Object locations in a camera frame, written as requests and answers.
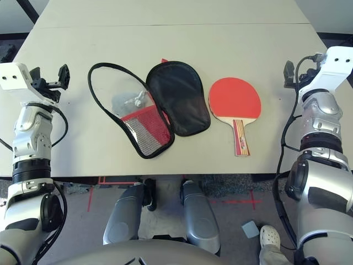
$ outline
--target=red rubber paddle face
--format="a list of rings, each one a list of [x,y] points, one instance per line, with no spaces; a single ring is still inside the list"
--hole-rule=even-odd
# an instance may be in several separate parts
[[[216,117],[257,119],[261,113],[258,93],[248,82],[227,77],[216,81],[208,95]]]
[[[227,77],[216,81],[208,94],[213,115],[234,128],[237,156],[250,156],[244,126],[255,121],[261,113],[258,93],[248,82]]]

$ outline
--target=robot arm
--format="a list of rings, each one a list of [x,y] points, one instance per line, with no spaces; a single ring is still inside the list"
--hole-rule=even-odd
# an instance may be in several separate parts
[[[60,92],[51,89],[67,88],[66,65],[60,68],[59,77],[58,82],[46,83],[40,78],[39,68],[28,72],[20,63],[0,64],[0,87],[20,99],[23,106],[15,124],[13,184],[8,190],[4,230],[0,232],[0,264],[36,263],[58,237],[65,221],[66,212],[52,193],[58,186],[50,178],[50,134],[52,111],[60,112],[55,107]]]
[[[333,96],[352,68],[353,48],[331,47],[318,69],[300,78],[301,154],[285,187],[298,202],[296,264],[352,262],[353,218],[347,213],[353,205],[353,176],[343,155],[342,110]]]

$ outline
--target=mesh pocket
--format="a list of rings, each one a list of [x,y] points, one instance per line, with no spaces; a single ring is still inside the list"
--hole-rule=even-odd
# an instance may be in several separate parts
[[[154,153],[170,141],[170,133],[155,105],[143,108],[121,119],[131,131],[142,153]]]

